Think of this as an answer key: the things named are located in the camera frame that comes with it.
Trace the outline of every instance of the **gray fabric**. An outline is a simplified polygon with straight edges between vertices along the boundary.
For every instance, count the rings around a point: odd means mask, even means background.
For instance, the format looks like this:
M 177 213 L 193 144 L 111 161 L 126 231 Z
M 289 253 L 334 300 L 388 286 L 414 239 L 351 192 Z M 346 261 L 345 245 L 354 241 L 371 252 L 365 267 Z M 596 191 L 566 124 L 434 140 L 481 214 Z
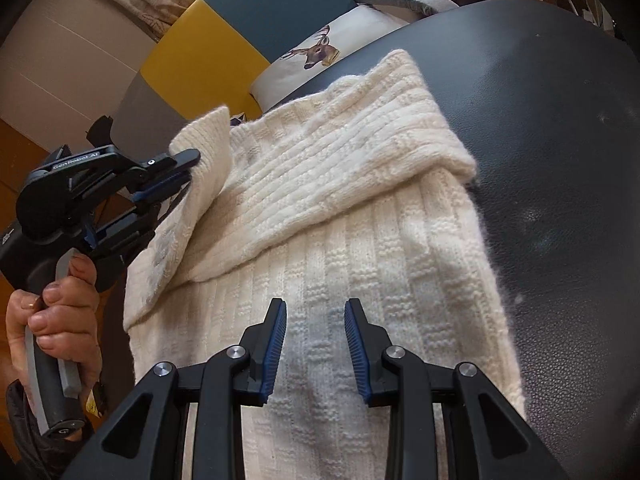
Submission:
M 187 122 L 138 73 L 113 118 L 111 140 L 131 158 L 146 160 L 165 152 Z
M 438 12 L 457 9 L 458 4 L 451 0 L 355 0 L 359 4 L 386 5 L 391 7 L 401 7 L 402 9 L 414 10 L 425 16 L 431 16 Z

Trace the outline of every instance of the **deer print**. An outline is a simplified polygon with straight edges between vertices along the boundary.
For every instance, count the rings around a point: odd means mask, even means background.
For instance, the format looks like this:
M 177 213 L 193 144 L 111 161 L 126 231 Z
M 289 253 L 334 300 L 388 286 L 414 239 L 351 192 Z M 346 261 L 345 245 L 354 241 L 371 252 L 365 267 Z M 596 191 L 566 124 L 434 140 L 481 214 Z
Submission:
M 289 59 L 297 54 L 306 56 L 305 70 L 315 67 L 320 62 L 323 66 L 331 65 L 337 59 L 340 51 L 329 44 L 329 30 L 329 25 L 326 25 L 318 31 L 316 37 L 318 42 L 314 46 L 289 50 L 280 59 Z

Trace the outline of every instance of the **ribbed knit texture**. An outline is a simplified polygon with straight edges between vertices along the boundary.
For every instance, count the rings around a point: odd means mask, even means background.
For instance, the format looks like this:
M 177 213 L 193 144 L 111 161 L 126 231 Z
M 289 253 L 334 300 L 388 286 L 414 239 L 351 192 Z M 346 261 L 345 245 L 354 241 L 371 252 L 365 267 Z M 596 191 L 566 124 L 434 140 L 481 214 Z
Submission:
M 344 335 L 344 302 L 357 297 L 394 343 L 434 364 L 475 362 L 524 412 L 463 187 L 475 163 L 407 53 L 254 123 L 228 124 L 219 108 L 172 142 L 202 161 L 129 267 L 136 378 L 162 360 L 206 361 L 284 298 L 274 394 L 242 412 L 247 478 L 384 478 L 388 412 L 363 404 Z

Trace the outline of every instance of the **gripper handle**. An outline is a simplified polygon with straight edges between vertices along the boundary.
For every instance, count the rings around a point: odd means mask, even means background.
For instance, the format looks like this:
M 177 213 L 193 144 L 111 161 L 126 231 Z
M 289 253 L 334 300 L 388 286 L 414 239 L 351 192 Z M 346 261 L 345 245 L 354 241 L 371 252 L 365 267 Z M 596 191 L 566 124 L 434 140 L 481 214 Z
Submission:
M 38 296 L 54 282 L 68 273 L 69 260 L 75 250 L 61 258 L 48 258 L 41 262 L 27 279 L 27 290 Z M 65 438 L 84 426 L 84 413 L 79 400 L 82 383 L 78 364 L 56 359 L 45 354 L 31 333 L 25 329 L 27 367 L 33 410 L 40 434 L 51 438 Z

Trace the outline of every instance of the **chair armrest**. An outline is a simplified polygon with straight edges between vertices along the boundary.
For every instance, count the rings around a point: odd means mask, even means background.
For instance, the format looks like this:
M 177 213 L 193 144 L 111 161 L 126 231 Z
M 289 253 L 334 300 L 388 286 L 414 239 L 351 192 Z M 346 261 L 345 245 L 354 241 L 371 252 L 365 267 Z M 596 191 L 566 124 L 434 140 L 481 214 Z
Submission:
M 458 5 L 451 0 L 355 0 L 359 4 L 386 5 L 414 10 L 425 16 L 431 16 L 438 12 L 457 9 Z

